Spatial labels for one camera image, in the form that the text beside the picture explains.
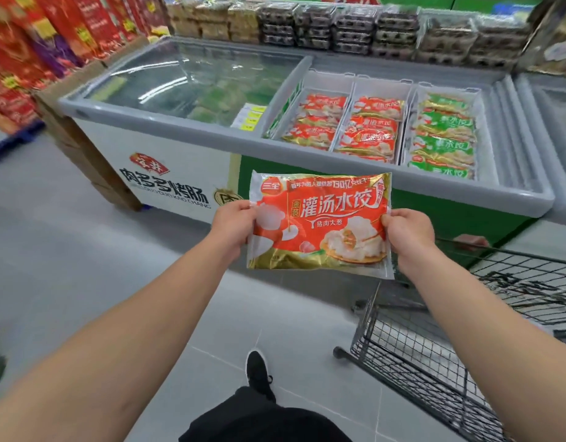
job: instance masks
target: gray floor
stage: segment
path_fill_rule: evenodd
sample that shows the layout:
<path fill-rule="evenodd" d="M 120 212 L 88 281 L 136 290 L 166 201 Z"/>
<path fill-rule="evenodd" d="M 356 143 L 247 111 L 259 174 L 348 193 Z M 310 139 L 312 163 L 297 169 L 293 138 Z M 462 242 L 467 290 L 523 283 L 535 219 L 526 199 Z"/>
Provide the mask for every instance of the gray floor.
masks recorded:
<path fill-rule="evenodd" d="M 0 396 L 73 332 L 161 273 L 207 225 L 107 203 L 44 135 L 0 165 Z M 279 403 L 331 418 L 354 442 L 460 441 L 353 365 L 348 311 L 375 280 L 335 272 L 249 272 L 223 278 L 187 349 L 130 433 L 176 441 L 245 383 L 248 351 L 268 358 Z"/>

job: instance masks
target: black wire shopping cart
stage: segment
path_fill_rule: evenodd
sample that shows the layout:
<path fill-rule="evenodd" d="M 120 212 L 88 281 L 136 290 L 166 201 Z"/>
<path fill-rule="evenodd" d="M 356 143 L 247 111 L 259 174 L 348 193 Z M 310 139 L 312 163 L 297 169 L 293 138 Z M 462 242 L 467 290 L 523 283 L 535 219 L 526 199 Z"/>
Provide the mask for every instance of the black wire shopping cart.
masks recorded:
<path fill-rule="evenodd" d="M 566 262 L 437 240 L 490 290 L 566 343 Z M 472 442 L 511 440 L 415 289 L 379 287 L 345 358 Z"/>

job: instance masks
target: person's left arm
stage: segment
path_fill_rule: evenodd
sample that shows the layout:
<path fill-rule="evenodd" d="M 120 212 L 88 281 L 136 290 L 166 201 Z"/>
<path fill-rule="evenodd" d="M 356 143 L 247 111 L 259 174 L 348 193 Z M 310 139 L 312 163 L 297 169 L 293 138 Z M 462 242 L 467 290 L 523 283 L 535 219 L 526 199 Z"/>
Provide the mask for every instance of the person's left arm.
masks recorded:
<path fill-rule="evenodd" d="M 0 442 L 123 441 L 184 350 L 252 232 L 246 200 L 132 297 L 72 336 L 0 401 Z"/>

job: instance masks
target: frozen dumpling package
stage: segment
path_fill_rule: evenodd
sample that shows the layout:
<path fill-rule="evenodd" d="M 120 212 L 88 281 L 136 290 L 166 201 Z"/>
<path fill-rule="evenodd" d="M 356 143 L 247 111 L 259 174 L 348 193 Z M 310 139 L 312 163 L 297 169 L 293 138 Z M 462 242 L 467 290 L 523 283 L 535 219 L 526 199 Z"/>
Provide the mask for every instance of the frozen dumpling package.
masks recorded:
<path fill-rule="evenodd" d="M 391 174 L 252 173 L 258 208 L 248 268 L 341 270 L 393 279 L 381 217 L 391 210 Z"/>

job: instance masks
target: hand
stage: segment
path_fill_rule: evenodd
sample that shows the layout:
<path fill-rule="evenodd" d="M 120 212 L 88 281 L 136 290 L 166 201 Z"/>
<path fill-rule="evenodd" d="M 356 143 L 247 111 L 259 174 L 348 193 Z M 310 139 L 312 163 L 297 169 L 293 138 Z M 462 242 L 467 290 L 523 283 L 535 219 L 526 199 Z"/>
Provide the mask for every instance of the hand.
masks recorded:
<path fill-rule="evenodd" d="M 434 244 L 434 228 L 428 216 L 412 209 L 394 209 L 382 216 L 383 226 L 391 247 L 398 254 L 398 267 L 406 276 L 415 269 L 418 256 L 437 249 Z"/>
<path fill-rule="evenodd" d="M 208 238 L 220 246 L 228 265 L 240 256 L 256 218 L 257 209 L 248 200 L 231 201 L 216 211 Z"/>

